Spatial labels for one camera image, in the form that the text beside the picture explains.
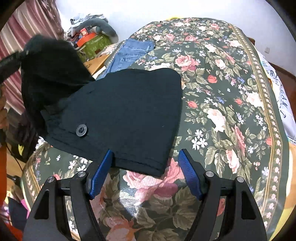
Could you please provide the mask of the black pants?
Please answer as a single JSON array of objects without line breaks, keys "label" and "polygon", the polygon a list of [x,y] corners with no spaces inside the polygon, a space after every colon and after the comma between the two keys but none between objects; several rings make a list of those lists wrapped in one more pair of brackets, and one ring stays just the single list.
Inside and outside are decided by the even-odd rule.
[{"label": "black pants", "polygon": [[160,177],[182,110],[173,69],[124,69],[95,80],[66,41],[36,35],[21,54],[23,103],[53,147],[98,161],[114,152],[121,169]]}]

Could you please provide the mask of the green floral bedspread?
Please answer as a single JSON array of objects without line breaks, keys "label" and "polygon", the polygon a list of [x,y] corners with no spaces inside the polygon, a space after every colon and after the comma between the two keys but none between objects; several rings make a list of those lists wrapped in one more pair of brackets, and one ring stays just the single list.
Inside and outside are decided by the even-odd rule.
[{"label": "green floral bedspread", "polygon": [[[130,39],[153,41],[154,49],[127,69],[175,70],[182,110],[162,176],[118,168],[113,152],[100,193],[90,201],[104,240],[186,240],[201,202],[179,166],[182,149],[206,171],[246,181],[268,240],[282,214],[292,156],[255,47],[234,25],[205,18],[153,22]],[[92,162],[45,141],[33,159],[35,181],[28,182],[31,209],[50,176],[72,178]],[[72,240],[81,240],[71,198],[64,199]],[[225,202],[222,196],[210,240],[218,240]]]}]

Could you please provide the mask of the brown wooden lap desk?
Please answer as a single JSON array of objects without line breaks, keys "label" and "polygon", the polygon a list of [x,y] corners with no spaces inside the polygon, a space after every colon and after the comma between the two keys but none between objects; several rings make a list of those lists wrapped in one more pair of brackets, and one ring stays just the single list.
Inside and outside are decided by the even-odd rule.
[{"label": "brown wooden lap desk", "polygon": [[92,60],[86,61],[83,64],[88,69],[90,74],[93,75],[103,67],[103,65],[108,57],[109,57],[109,55],[107,55],[107,54],[101,55],[101,56],[96,57]]}]

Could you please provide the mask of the green storage basket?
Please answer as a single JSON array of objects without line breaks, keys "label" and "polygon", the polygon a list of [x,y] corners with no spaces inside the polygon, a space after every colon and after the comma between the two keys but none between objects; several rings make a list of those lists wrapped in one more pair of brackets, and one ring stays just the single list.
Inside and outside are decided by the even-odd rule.
[{"label": "green storage basket", "polygon": [[97,54],[108,45],[111,45],[109,37],[99,34],[79,47],[77,54],[82,62],[86,62],[96,58]]}]

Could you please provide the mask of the blue denim jeans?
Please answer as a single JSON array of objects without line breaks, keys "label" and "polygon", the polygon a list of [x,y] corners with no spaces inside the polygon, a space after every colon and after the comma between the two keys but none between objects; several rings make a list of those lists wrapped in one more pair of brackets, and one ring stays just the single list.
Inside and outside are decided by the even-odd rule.
[{"label": "blue denim jeans", "polygon": [[123,41],[107,59],[106,69],[97,76],[96,80],[104,78],[108,73],[127,69],[153,49],[153,41],[138,41],[135,39]]}]

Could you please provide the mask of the orange box in basket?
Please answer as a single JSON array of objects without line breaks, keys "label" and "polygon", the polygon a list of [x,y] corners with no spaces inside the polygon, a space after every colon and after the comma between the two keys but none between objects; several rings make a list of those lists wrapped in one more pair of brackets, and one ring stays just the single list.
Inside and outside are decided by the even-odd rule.
[{"label": "orange box in basket", "polygon": [[95,33],[89,33],[88,35],[83,36],[82,38],[80,38],[77,41],[77,46],[81,47],[83,46],[85,43],[87,43],[88,41],[92,40],[93,38],[95,38],[97,35]]}]

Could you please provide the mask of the grey plush toy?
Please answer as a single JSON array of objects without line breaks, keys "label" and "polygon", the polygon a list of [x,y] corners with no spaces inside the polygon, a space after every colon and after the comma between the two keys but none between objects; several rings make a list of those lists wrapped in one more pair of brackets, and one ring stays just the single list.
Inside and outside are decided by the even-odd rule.
[{"label": "grey plush toy", "polygon": [[76,34],[81,34],[82,29],[86,29],[88,33],[103,34],[107,36],[111,43],[118,42],[118,35],[116,31],[109,25],[107,18],[104,15],[86,15],[71,19],[71,27],[67,33],[68,37],[74,37]]}]

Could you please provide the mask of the pink striped curtain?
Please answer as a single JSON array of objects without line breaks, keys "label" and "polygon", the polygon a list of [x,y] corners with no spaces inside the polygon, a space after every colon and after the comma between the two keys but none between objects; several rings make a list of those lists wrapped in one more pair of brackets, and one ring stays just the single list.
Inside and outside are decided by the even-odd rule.
[{"label": "pink striped curtain", "polygon": [[[1,30],[1,58],[23,50],[34,35],[63,38],[61,19],[55,1],[25,1],[10,16]],[[10,108],[22,114],[25,110],[21,95],[21,72],[5,82],[6,99]]]}]

